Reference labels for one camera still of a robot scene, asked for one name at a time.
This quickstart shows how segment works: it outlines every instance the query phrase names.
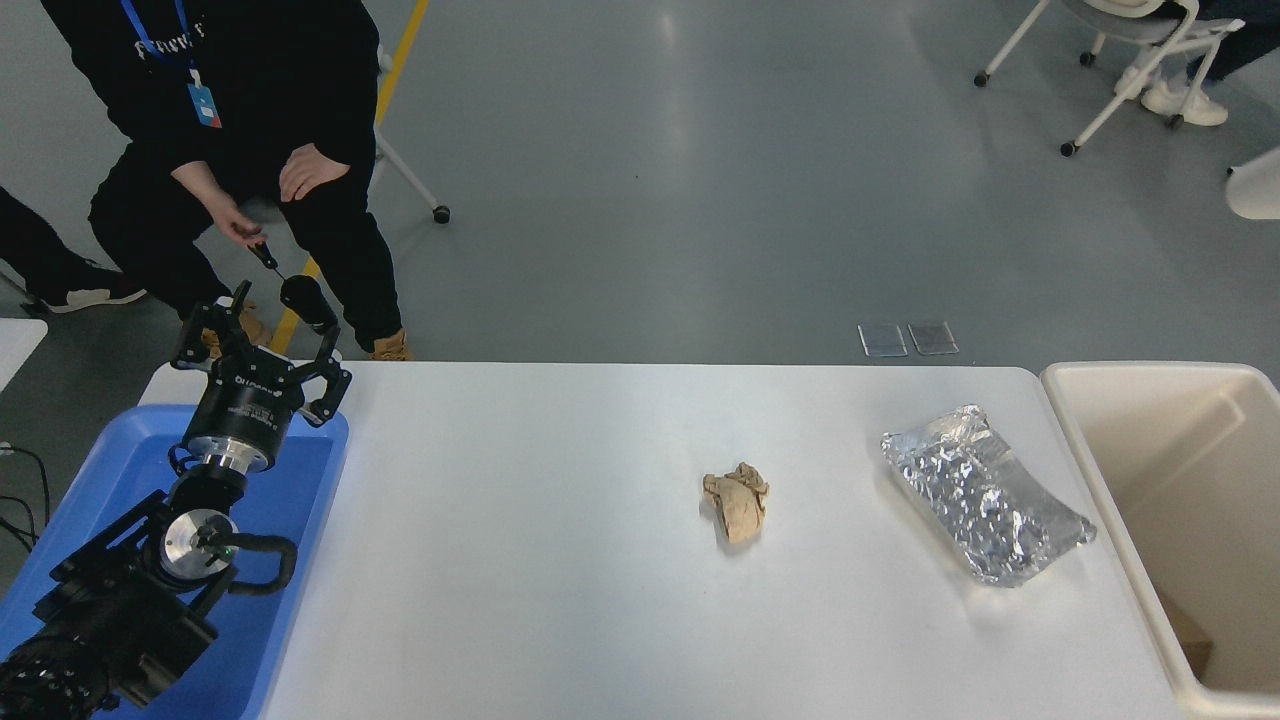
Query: gray floor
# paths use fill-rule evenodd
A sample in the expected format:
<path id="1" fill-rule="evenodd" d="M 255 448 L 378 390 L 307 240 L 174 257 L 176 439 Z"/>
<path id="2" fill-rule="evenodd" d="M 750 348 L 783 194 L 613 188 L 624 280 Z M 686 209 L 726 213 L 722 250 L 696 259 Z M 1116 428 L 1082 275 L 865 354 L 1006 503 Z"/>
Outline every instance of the gray floor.
<path id="1" fill-rule="evenodd" d="M 413 1 L 369 5 L 394 49 Z M 1280 145 L 1276 64 L 1219 88 L 1221 128 L 1170 132 L 1129 104 L 1065 160 L 1130 53 L 1082 69 L 1089 33 L 1052 8 L 974 88 L 1029 5 L 434 0 L 384 132 L 454 220 L 433 224 L 394 174 L 372 195 L 415 350 L 865 364 L 859 323 L 947 320 L 959 355 L 892 363 L 1222 360 L 1280 377 L 1280 223 L 1222 200 L 1228 165 Z M 0 184 L 105 260 L 84 214 L 124 141 L 33 3 L 0 8 Z M 279 217 L 259 214 L 301 268 Z M 201 245 L 224 279 L 257 283 L 274 323 L 274 275 Z M 0 288 L 0 315 L 22 316 L 17 300 Z M 155 301 L 49 320 L 0 396 L 0 439 L 44 455 L 60 496 L 178 325 Z M 0 491 L 36 498 L 24 462 L 0 459 Z M 0 589 L 20 561 L 0 538 Z"/>

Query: lanyard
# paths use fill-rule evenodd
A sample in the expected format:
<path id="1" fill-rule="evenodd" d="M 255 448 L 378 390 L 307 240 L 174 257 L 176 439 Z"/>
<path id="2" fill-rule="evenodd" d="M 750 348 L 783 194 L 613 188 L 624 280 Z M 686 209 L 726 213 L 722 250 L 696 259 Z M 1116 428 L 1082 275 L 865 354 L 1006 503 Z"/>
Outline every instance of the lanyard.
<path id="1" fill-rule="evenodd" d="M 142 46 L 146 47 L 147 53 L 166 65 L 180 68 L 179 63 L 170 60 L 156 50 L 155 44 L 147 35 L 147 28 L 142 24 L 142 18 L 138 17 L 137 8 L 133 6 L 133 0 L 120 0 L 120 6 L 124 8 L 124 14 L 129 17 L 129 22 L 133 23 L 133 31 L 138 33 L 138 40 L 142 41 Z M 173 8 L 178 13 L 178 23 L 182 26 L 183 37 L 189 38 L 191 28 L 187 27 L 187 6 L 183 4 L 183 0 L 173 0 Z M 188 55 L 186 67 L 191 70 L 191 79 L 196 81 L 196 87 L 200 87 L 200 70 L 196 69 L 195 56 Z"/>

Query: foil-wrapped package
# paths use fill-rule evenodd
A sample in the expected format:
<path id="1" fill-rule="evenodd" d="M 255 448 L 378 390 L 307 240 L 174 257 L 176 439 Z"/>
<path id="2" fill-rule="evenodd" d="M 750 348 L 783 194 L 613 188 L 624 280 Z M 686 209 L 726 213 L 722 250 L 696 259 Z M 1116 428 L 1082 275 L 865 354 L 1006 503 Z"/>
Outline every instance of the foil-wrapped package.
<path id="1" fill-rule="evenodd" d="M 984 584 L 1015 588 L 1097 534 L 1036 482 L 977 405 L 887 433 L 881 447 Z"/>

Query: hand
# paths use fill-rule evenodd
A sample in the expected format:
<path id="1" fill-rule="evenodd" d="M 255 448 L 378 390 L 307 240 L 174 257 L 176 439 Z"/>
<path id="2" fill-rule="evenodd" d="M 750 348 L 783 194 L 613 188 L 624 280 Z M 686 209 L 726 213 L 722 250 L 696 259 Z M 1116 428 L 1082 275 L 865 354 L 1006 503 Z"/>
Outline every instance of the hand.
<path id="1" fill-rule="evenodd" d="M 317 186 L 340 178 L 349 169 L 351 165 L 325 158 L 314 142 L 308 142 L 294 150 L 280 170 L 280 202 L 302 200 Z"/>
<path id="2" fill-rule="evenodd" d="M 262 232 L 262 225 L 248 219 L 244 213 L 241 213 L 239 206 L 236 205 L 232 196 L 224 193 L 220 197 L 215 197 L 205 205 L 205 209 L 209 210 L 209 217 L 214 219 L 218 229 L 236 245 L 252 247 L 266 242 L 266 233 Z"/>

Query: white bin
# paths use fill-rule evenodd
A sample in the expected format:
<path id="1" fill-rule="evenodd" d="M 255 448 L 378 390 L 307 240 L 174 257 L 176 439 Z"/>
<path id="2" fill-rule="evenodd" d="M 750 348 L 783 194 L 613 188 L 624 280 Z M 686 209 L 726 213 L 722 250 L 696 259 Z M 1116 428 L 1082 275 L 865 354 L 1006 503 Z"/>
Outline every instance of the white bin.
<path id="1" fill-rule="evenodd" d="M 1042 375 L 1192 717 L 1280 719 L 1280 393 L 1204 363 Z M 1152 587 L 1213 641 L 1201 684 Z"/>

